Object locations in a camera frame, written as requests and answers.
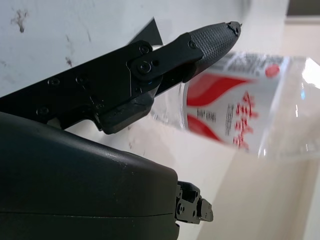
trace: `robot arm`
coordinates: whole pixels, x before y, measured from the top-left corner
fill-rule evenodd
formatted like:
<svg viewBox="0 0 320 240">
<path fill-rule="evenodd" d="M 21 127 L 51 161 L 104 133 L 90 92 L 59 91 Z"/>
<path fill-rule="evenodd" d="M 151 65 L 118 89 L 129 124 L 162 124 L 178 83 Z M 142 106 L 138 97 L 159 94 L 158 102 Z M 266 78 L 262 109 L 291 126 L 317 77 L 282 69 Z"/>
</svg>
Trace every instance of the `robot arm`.
<svg viewBox="0 0 320 240">
<path fill-rule="evenodd" d="M 222 58 L 240 28 L 206 26 L 155 51 L 140 40 L 0 98 L 0 239 L 175 240 L 177 220 L 211 222 L 174 170 L 63 130 L 84 119 L 122 130 Z"/>
</svg>

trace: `plastic bottle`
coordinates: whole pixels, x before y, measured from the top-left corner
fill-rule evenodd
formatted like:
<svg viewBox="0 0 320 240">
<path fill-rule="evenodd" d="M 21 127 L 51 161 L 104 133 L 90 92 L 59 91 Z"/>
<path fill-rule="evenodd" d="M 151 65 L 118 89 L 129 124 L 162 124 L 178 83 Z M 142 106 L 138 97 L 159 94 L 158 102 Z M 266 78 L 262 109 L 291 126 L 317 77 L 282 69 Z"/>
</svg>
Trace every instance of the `plastic bottle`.
<svg viewBox="0 0 320 240">
<path fill-rule="evenodd" d="M 262 159 L 320 157 L 320 66 L 307 57 L 228 53 L 158 96 L 151 115 Z"/>
</svg>

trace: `textured rubber fingertip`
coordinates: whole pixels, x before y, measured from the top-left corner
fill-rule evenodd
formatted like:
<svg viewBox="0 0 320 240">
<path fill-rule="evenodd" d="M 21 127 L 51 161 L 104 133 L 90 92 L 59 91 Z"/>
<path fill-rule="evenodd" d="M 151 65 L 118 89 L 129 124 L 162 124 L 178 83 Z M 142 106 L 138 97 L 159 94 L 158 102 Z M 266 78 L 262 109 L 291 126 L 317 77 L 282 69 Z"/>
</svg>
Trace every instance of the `textured rubber fingertip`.
<svg viewBox="0 0 320 240">
<path fill-rule="evenodd" d="M 241 33 L 241 25 L 236 21 L 204 26 L 190 32 L 192 41 L 203 52 L 203 57 L 196 62 L 195 75 L 207 69 L 236 44 Z"/>
</svg>

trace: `bottle label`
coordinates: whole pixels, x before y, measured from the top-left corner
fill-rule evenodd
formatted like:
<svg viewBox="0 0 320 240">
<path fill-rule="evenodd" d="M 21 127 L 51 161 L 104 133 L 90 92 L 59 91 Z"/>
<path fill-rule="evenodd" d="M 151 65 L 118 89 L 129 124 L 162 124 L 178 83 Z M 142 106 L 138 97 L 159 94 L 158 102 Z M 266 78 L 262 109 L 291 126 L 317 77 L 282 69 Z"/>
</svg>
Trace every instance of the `bottle label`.
<svg viewBox="0 0 320 240">
<path fill-rule="evenodd" d="M 186 127 L 258 152 L 289 57 L 229 53 L 185 87 Z"/>
</svg>

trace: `black metal bracket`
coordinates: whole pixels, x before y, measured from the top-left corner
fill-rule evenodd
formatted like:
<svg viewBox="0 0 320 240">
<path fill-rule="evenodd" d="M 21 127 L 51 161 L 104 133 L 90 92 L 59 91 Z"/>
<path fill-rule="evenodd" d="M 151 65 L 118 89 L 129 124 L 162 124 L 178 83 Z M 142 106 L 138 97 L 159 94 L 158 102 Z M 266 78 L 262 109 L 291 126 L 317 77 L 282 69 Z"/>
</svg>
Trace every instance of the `black metal bracket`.
<svg viewBox="0 0 320 240">
<path fill-rule="evenodd" d="M 153 52 L 143 40 L 0 98 L 0 112 L 66 129 L 92 120 L 106 134 L 146 116 L 156 95 L 191 79 L 203 53 L 186 33 Z"/>
<path fill-rule="evenodd" d="M 191 224 L 212 222 L 212 205 L 201 197 L 200 189 L 189 182 L 179 181 L 176 188 L 175 218 Z"/>
</svg>

